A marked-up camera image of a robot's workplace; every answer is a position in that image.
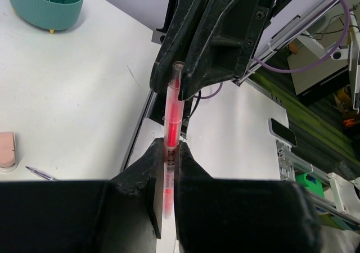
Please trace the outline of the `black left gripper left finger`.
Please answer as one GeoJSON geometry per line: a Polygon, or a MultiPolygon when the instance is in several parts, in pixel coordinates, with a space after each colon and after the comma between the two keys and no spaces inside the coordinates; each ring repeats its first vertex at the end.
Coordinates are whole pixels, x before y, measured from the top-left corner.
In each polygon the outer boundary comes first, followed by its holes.
{"type": "Polygon", "coordinates": [[[1,183],[2,252],[155,252],[162,138],[110,180],[1,183]]]}

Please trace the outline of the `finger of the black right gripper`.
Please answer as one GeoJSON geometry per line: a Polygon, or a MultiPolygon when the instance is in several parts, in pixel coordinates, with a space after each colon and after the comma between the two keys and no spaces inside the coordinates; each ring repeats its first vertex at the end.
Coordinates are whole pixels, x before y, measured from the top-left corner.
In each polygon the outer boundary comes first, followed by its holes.
{"type": "Polygon", "coordinates": [[[203,46],[205,39],[199,33],[205,30],[210,0],[169,0],[163,30],[165,36],[155,59],[150,76],[153,92],[166,90],[175,62],[188,62],[197,56],[195,47],[203,46]]]}
{"type": "Polygon", "coordinates": [[[243,79],[275,0],[209,0],[195,30],[180,100],[209,85],[243,79]]]}

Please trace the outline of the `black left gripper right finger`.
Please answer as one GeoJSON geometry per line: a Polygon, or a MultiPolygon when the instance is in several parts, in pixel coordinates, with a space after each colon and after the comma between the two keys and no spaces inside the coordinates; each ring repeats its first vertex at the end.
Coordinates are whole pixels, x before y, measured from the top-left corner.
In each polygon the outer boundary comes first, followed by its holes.
{"type": "Polygon", "coordinates": [[[174,211],[180,252],[320,252],[321,224],[295,182],[211,177],[178,146],[174,211]]]}

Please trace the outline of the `red highlighter pen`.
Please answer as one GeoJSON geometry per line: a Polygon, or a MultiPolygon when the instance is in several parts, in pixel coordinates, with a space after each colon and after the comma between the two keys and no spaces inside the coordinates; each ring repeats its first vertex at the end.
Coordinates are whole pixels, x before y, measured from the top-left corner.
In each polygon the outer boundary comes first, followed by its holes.
{"type": "Polygon", "coordinates": [[[184,102],[178,99],[183,62],[175,62],[168,83],[164,115],[164,199],[163,217],[169,219],[174,201],[174,171],[176,151],[181,135],[184,102]]]}

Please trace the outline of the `clear ballpoint pen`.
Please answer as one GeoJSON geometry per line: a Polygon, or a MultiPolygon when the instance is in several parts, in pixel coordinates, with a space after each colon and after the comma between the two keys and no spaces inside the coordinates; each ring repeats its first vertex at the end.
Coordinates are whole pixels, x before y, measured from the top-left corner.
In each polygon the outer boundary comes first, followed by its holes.
{"type": "Polygon", "coordinates": [[[34,175],[36,175],[44,180],[53,181],[53,182],[59,181],[57,178],[55,178],[41,170],[38,170],[36,168],[26,166],[26,169],[28,169],[31,173],[33,173],[34,175]]]}

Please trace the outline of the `smartphone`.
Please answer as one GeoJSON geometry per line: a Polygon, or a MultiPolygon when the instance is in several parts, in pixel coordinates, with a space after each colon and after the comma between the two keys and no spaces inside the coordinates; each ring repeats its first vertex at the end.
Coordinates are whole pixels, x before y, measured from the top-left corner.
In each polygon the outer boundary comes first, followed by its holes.
{"type": "Polygon", "coordinates": [[[274,118],[269,119],[269,131],[273,136],[287,143],[291,147],[297,146],[295,133],[274,118]]]}

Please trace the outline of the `teal round desk organizer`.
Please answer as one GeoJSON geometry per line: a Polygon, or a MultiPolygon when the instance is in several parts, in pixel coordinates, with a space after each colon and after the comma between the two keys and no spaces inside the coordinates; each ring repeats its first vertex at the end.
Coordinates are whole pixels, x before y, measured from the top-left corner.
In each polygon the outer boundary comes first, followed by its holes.
{"type": "Polygon", "coordinates": [[[84,0],[9,0],[26,22],[50,32],[67,30],[77,22],[84,0]]]}

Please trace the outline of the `aluminium table rail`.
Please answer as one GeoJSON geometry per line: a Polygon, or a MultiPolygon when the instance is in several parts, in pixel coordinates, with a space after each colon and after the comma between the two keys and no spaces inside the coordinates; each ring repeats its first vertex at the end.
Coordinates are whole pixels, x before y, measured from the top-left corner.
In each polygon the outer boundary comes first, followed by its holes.
{"type": "Polygon", "coordinates": [[[135,127],[135,131],[130,139],[129,146],[120,167],[120,173],[138,160],[146,152],[155,138],[163,136],[164,126],[150,119],[150,114],[154,108],[156,98],[157,94],[150,91],[146,98],[139,121],[135,127]]]}

